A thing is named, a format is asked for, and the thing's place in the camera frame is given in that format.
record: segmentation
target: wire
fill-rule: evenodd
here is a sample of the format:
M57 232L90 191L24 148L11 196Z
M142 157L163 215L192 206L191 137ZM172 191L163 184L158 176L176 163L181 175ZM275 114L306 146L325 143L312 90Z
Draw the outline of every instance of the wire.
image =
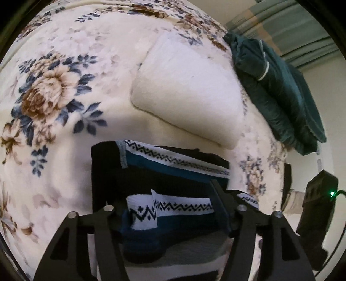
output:
M338 191L333 195L334 201L336 200L336 197L337 197L339 194L343 194L343 195L346 197L346 191L345 191L345 190L338 190ZM332 257L334 256L336 250L338 249L338 247L339 247L339 245L340 245L340 243L341 243L341 241L342 241L342 239L343 239L343 237L344 237L344 235L345 235L345 232L346 232L346 223L345 223L345 226L344 226L344 230L343 230L343 232L342 232L342 234L341 234L341 236L340 236L340 239L339 239L338 243L336 244L336 246L335 246L333 252L331 253L329 259L325 262L325 264L323 265L323 267L315 274L315 277L317 277L317 275L320 274L321 271L322 271L322 270L326 267L326 265L330 262L330 260L331 260Z

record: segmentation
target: silver bolt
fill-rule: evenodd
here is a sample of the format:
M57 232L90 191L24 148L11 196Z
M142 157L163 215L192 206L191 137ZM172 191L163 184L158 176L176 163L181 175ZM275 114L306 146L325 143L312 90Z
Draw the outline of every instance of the silver bolt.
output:
M106 211L106 212L110 212L114 209L113 205L107 205L107 206L104 206L103 209Z
M247 207L245 205L238 205L237 209L238 211L245 212L247 210Z
M277 218L282 218L283 217L283 213L280 211L275 211L274 212L274 216L276 216Z
M68 215L67 215L67 217L69 218L69 219L73 219L73 218L75 218L77 216L77 213L76 212L70 212Z

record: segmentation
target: curtain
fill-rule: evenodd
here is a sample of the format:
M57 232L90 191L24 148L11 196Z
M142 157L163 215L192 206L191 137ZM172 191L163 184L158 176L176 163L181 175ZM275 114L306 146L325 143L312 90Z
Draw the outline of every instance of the curtain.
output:
M329 34L295 0L264 0L229 21L226 28L264 40L297 68L339 54Z

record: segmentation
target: dark green garment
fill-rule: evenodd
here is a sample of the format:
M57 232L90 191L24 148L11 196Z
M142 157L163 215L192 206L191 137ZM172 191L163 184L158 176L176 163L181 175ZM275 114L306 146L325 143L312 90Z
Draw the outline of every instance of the dark green garment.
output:
M227 33L238 78L276 138L306 155L326 142L321 117L299 70L257 39Z

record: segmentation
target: beige wall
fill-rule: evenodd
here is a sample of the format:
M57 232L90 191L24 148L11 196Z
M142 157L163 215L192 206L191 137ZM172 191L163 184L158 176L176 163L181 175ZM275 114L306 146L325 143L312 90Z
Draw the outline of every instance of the beige wall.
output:
M255 0L189 0L221 24L255 5Z
M327 133L328 142L321 147L323 168L338 177L339 189L346 189L346 61L340 54L303 70L303 75ZM316 154L302 157L290 152L288 161L294 189L300 190L318 172Z

